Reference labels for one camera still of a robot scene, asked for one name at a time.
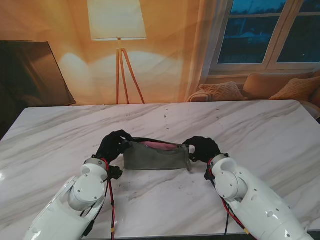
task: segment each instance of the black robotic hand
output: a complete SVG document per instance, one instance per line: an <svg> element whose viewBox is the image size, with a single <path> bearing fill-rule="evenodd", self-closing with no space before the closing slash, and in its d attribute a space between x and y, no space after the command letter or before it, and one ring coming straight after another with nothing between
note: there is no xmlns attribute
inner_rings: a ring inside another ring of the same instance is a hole
<svg viewBox="0 0 320 240"><path fill-rule="evenodd" d="M111 163L130 147L129 142L125 142L125 140L131 141L132 139L132 136L124 130L113 131L104 137L94 157L97 159L104 158L108 163Z"/></svg>
<svg viewBox="0 0 320 240"><path fill-rule="evenodd" d="M195 152L189 154L190 160L193 162L201 161L208 163L210 159L221 154L218 145L211 138L194 136L186 140L183 144L193 145L195 147Z"/></svg>

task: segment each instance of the red wire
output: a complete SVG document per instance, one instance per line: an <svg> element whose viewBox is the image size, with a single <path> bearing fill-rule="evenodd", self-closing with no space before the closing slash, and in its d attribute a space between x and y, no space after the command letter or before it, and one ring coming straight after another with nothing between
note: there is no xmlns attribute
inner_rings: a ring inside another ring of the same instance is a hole
<svg viewBox="0 0 320 240"><path fill-rule="evenodd" d="M105 158L101 158L101 160L105 162L106 171L109 174L110 166L109 166L108 161ZM115 204L114 204L115 200L114 200L114 193L112 191L111 179L108 182L109 182L110 200L112 203L112 215L113 215L113 219L111 221L111 239L114 239L115 232L112 232L112 229L115 227L115 222L116 222L116 208L115 208Z"/></svg>
<svg viewBox="0 0 320 240"><path fill-rule="evenodd" d="M211 159L209 160L208 166L210 166L212 160L213 160L213 158L211 158ZM210 172L210 175L213 176L211 167L209 167L209 172ZM228 207L227 207L227 204L226 204L226 201L225 201L224 199L222 199L222 203L223 203L223 206L224 206L225 210L227 211L227 213L228 213L238 224L240 224L241 226L244 227L244 225L242 224L242 222L241 222L235 215L233 215L233 214L229 211L229 209L228 209Z"/></svg>

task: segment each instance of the wooden lamp leg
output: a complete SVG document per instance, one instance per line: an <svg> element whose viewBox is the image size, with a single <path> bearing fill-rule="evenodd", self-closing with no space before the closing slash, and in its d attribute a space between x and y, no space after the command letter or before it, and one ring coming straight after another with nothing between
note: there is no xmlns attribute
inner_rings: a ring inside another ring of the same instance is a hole
<svg viewBox="0 0 320 240"><path fill-rule="evenodd" d="M116 49L116 104L119 104L119 48Z"/></svg>
<svg viewBox="0 0 320 240"><path fill-rule="evenodd" d="M137 89L138 92L139 92L139 95L140 95L140 98L141 98L142 103L144 104L144 103L145 103L145 100L144 100L144 97L142 96L142 93L141 93L141 91L140 91L140 87L139 87L139 85L138 85L138 82L137 82L137 80L136 80L134 71L133 71L133 69L132 69L132 66L131 66L131 63L130 63L130 60L129 60L129 56L128 56L127 50L126 50L125 48L121 48L121 52L124 53L124 57L125 57L125 60L126 60L126 64L127 64L128 67L129 67L129 70L130 70L132 79L133 79L133 81L134 81L135 87L136 87L136 89Z"/></svg>
<svg viewBox="0 0 320 240"><path fill-rule="evenodd" d="M120 58L120 64L121 64L121 73L122 73L122 80L123 80L123 86L124 86L124 91L125 91L126 103L129 104L129 97L128 97L128 90L127 90L126 76L125 76L124 61L122 58L122 51L120 51L119 58Z"/></svg>

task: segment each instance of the white lamp shade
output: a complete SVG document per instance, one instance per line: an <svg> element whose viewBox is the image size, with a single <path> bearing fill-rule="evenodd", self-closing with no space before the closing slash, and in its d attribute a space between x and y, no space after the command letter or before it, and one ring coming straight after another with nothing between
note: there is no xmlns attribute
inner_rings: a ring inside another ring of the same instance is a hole
<svg viewBox="0 0 320 240"><path fill-rule="evenodd" d="M139 0L87 0L91 39L146 39Z"/></svg>

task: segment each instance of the marble table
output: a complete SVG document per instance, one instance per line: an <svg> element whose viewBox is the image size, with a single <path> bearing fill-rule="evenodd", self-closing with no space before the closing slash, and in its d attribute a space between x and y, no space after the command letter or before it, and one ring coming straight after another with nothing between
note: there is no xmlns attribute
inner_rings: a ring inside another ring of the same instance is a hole
<svg viewBox="0 0 320 240"><path fill-rule="evenodd" d="M0 142L0 239L20 240L38 213L105 135L182 143L216 140L267 182L310 230L320 230L320 125L293 100L27 108ZM123 158L113 162L123 169ZM124 170L113 181L116 238L219 235L227 214L206 166ZM106 201L90 239L110 237ZM228 233L243 233L230 221Z"/></svg>

